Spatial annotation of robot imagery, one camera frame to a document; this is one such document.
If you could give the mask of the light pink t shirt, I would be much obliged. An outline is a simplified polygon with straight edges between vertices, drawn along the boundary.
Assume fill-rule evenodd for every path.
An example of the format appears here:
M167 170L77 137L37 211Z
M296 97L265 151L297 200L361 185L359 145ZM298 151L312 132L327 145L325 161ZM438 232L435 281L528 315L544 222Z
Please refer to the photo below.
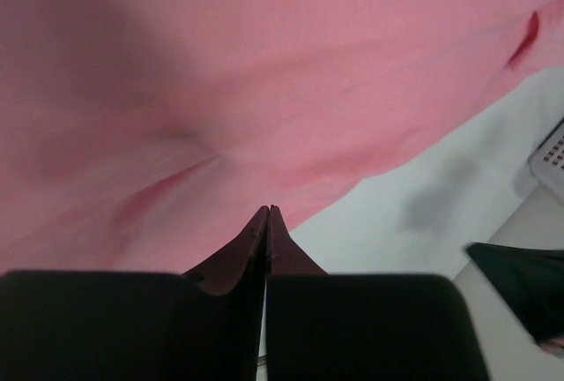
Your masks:
M563 0L1 0L1 267L181 272L563 62Z

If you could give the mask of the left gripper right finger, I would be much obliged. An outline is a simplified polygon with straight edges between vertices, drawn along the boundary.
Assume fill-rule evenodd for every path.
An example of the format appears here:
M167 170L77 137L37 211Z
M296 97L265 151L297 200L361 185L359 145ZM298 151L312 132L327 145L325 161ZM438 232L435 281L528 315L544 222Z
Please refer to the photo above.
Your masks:
M270 380L487 380L466 302L436 274L329 275L273 206L267 228Z

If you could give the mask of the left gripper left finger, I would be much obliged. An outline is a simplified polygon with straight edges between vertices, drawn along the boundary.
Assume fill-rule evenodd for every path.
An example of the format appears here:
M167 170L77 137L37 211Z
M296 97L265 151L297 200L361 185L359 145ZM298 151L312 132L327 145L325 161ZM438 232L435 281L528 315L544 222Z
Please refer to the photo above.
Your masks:
M4 380L252 380L268 210L183 273L11 271Z

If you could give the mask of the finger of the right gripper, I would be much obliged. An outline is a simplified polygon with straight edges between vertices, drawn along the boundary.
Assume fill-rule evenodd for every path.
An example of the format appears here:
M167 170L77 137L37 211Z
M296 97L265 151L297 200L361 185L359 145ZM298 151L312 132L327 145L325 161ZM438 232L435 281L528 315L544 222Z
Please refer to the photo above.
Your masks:
M537 345L563 340L562 250L472 243L465 252Z

